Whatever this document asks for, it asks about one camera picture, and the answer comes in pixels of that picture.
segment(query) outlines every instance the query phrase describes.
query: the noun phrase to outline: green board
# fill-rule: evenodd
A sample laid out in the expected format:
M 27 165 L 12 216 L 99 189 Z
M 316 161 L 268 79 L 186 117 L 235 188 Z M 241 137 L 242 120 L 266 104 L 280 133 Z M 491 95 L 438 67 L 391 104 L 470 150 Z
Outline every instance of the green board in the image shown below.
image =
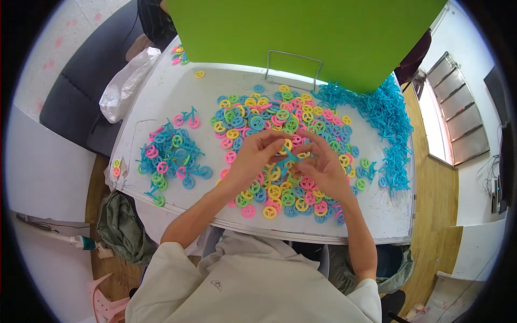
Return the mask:
M 189 60 L 266 67 L 268 50 L 323 62 L 319 80 L 379 87 L 445 0 L 166 0 Z M 319 63 L 272 53 L 271 69 L 313 78 Z

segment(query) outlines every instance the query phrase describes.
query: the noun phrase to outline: person's left hand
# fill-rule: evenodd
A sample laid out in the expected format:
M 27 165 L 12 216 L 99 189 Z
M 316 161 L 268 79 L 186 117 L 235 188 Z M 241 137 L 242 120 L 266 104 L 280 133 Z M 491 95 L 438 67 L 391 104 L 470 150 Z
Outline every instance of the person's left hand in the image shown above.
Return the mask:
M 276 163 L 285 157 L 275 157 L 291 135 L 276 130 L 264 130 L 247 136 L 223 181 L 231 182 L 236 194 L 250 188 L 257 174 L 267 163 Z

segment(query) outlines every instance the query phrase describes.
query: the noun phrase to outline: hand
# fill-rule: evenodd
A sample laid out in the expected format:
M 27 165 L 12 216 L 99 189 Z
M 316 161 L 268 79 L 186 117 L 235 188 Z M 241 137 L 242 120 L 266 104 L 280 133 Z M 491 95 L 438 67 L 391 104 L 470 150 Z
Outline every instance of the hand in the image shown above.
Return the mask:
M 291 139 L 291 135 L 276 130 L 264 130 L 246 136 L 230 172 L 224 178 L 224 181 L 232 183 L 235 195 L 250 188 L 257 174 L 267 163 L 276 163 L 285 158 L 275 157 L 275 154 L 282 150 L 284 139 Z
M 301 152 L 311 152 L 317 158 L 307 157 L 296 163 L 296 168 L 306 176 L 312 178 L 320 190 L 341 203 L 357 201 L 350 189 L 346 174 L 341 168 L 338 155 L 325 139 L 320 136 L 303 130 L 296 132 L 302 137 L 309 138 L 312 143 L 300 145 L 293 148 L 292 153 L 297 155 Z

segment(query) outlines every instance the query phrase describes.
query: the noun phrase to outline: pink bicycle toy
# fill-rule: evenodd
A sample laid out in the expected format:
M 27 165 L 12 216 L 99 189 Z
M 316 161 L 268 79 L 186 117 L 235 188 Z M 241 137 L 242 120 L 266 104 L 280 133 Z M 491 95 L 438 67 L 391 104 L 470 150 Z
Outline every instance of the pink bicycle toy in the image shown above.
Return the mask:
M 192 110 L 190 112 L 182 112 L 181 114 L 176 115 L 173 119 L 174 124 L 181 126 L 183 121 L 190 117 L 189 127 L 192 129 L 199 127 L 200 121 L 197 117 L 194 116 L 194 112 L 197 112 L 197 110 L 192 106 Z

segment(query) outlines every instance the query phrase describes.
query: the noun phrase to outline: white table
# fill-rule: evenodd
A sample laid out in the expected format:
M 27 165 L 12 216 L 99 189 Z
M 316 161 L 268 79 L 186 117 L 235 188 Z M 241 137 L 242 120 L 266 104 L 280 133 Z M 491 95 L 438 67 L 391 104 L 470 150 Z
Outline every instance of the white table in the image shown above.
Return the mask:
M 266 70 L 263 68 L 229 65 L 188 63 L 184 66 L 171 64 L 172 47 L 180 44 L 179 38 L 168 46 L 152 71 L 144 80 L 143 86 L 137 94 L 128 116 L 124 120 L 115 146 L 112 151 L 110 165 L 115 159 L 121 159 L 127 166 L 127 170 L 119 178 L 109 174 L 106 183 L 116 189 L 133 196 L 137 201 L 153 204 L 153 200 L 143 194 L 149 191 L 150 175 L 138 173 L 140 148 L 148 143 L 149 131 L 154 131 L 160 125 L 166 123 L 182 111 L 190 111 L 194 106 L 201 125 L 197 129 L 190 129 L 189 136 L 195 140 L 196 145 L 206 156 L 198 157 L 198 163 L 208 165 L 214 171 L 213 176 L 204 180 L 194 177 L 195 186 L 192 190 L 186 190 L 178 179 L 169 180 L 169 187 L 162 192 L 165 197 L 165 205 L 157 212 L 167 211 L 172 216 L 177 216 L 191 207 L 206 192 L 216 185 L 219 173 L 228 165 L 224 161 L 225 151 L 220 147 L 220 140 L 214 136 L 214 129 L 210 125 L 210 118 L 218 109 L 217 98 L 220 95 L 250 95 L 255 84 L 262 84 L 266 90 L 263 94 L 272 97 L 278 90 L 278 85 L 267 83 L 264 80 Z M 205 76 L 196 79 L 194 74 L 203 70 Z M 300 75 L 269 71 L 276 82 L 283 82 L 291 86 L 292 90 L 300 93 L 308 93 L 307 89 L 313 87 L 313 79 Z M 367 157 L 371 162 L 377 161 L 376 168 L 383 165 L 384 144 L 380 142 L 378 131 L 371 128 L 359 116 L 356 109 L 349 106 L 338 107 L 339 116 L 348 115 L 352 119 L 353 134 L 351 143 L 360 149 L 360 157 Z M 409 147 L 413 148 L 410 139 Z M 412 159 L 407 167 L 410 190 L 397 191 L 394 197 L 389 196 L 388 188 L 380 188 L 377 184 L 379 175 L 376 174 L 372 184 L 367 180 L 367 187 L 358 195 L 359 205 L 365 221 L 376 243 L 394 243 L 409 241 L 413 231 L 415 187 L 415 163 Z M 231 230 L 254 234 L 263 237 L 271 237 L 284 240 L 346 244 L 346 226 L 336 225 L 333 219 L 323 224 L 314 221 L 313 216 L 297 216 L 288 218 L 280 214 L 272 219 L 262 216 L 262 207 L 256 202 L 257 215 L 246 219 L 240 214 L 240 208 L 224 207 L 214 218 L 213 225 Z M 165 230 L 171 217 L 153 218 L 152 212 L 139 213 L 146 228 L 154 231 Z

